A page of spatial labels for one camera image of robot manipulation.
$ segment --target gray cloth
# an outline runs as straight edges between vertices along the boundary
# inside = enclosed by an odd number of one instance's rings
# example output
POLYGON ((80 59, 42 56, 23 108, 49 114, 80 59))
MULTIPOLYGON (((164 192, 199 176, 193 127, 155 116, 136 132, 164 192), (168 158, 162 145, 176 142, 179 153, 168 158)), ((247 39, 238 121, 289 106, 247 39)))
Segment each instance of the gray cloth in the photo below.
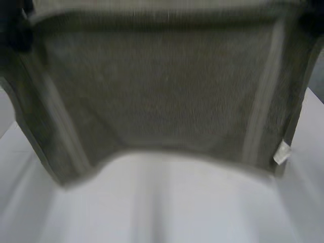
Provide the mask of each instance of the gray cloth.
POLYGON ((36 1, 31 53, 1 50, 17 122, 58 183, 130 149, 276 170, 320 51, 303 4, 61 2, 36 1))

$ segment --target folded fabric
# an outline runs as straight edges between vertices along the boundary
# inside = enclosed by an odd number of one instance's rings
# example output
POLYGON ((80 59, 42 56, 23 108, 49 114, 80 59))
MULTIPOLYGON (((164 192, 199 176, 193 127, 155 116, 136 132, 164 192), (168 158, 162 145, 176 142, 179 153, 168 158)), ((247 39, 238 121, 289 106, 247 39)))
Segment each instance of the folded fabric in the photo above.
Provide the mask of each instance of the folded fabric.
POLYGON ((275 172, 320 51, 304 4, 88 2, 36 2, 32 51, 1 49, 17 122, 58 183, 131 149, 275 172))

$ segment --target white surface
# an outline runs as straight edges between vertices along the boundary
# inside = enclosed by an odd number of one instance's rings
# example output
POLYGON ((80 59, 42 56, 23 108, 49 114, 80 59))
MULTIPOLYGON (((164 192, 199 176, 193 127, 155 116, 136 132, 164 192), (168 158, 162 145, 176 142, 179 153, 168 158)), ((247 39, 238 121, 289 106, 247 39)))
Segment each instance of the white surface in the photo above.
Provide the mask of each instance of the white surface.
POLYGON ((14 107, 7 93, 0 86, 0 138, 14 120, 14 107))
POLYGON ((165 242, 324 242, 323 121, 324 106, 308 90, 282 179, 133 153, 68 190, 56 187, 12 126, 0 139, 0 242, 152 242, 142 226, 157 189, 165 242))

